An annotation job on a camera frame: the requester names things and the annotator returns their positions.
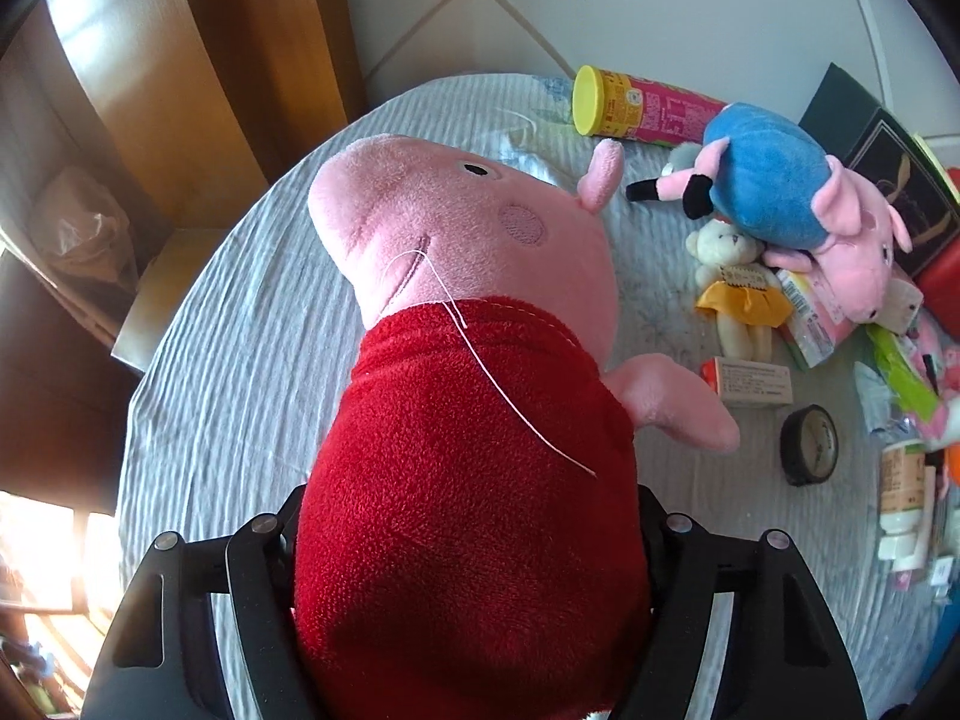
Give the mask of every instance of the pink cheek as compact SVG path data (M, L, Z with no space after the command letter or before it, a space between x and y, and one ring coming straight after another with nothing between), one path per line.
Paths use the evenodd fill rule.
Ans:
M525 247L534 247L546 237L546 225L529 208L505 205L500 209L500 224L507 234Z

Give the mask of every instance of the cardboard box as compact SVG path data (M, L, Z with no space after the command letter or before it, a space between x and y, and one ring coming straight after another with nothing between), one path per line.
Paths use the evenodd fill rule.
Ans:
M733 357L714 357L700 375L728 406L783 406L793 403L790 368Z
M942 167L846 71L829 66L800 127L891 199L914 241L912 253L896 251L911 278L960 238L960 204Z

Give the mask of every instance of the stitching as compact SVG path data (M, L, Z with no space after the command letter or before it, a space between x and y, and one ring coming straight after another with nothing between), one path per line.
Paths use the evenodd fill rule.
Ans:
M416 248L418 248L420 251L426 251L429 249L429 247L430 247L429 235L426 235L426 234L421 235L421 237L419 237L419 239L416 240ZM410 279L414 277L414 274L419 269L423 261L424 261L424 257L421 254L416 255L416 260L410 265L410 268L407 269L406 275L403 276L403 280L400 282L400 285L397 285L397 288L394 290L394 293L390 295L390 299L387 300L386 303L384 303L383 309L380 311L381 317L383 316L383 314L387 312L387 309L390 308L394 300L397 299L397 295L403 292L403 288L410 283Z
M569 343L570 346L573 346L573 348L575 349L577 348L577 344L573 343L573 341L571 341L570 338L568 338L568 335L566 334L567 331L565 330L565 328L558 327L553 322L548 322L546 319L539 316L538 314L534 314L532 311L528 311L525 308L520 308L520 306L512 306L509 303L497 303L494 300L488 300L486 298L474 298L474 299L476 299L480 303L487 303L488 305L496 306L498 308L505 308L513 311L518 311L518 312L521 312L522 314L527 314L528 317L534 317L534 319L538 320L542 324L545 324L547 327L553 330L556 330L558 333L560 333L560 337L563 338L564 341Z

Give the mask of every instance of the peppa pig plush toy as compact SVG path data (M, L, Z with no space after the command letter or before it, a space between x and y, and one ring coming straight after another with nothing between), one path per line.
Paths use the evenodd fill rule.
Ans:
M580 720L650 625L634 432L732 450L662 355L604 372L617 288L600 210L438 143L358 141L310 190L368 332L296 540L301 654L336 720Z
M912 247L880 190L797 124L755 105L728 105L704 143L693 167L631 184L627 199L683 199L690 218L717 210L771 244L763 255L771 268L807 272L812 257L844 314L870 322L883 304L894 240Z

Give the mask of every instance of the pink packaging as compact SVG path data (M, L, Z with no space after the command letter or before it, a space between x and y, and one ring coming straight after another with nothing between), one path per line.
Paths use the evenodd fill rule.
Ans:
M809 274L779 271L776 277L793 304L793 314L780 328L790 352L801 370L819 365L853 333L856 324L840 310L820 269Z
M581 135L661 146L699 143L724 104L679 86L584 65L573 82L573 122Z

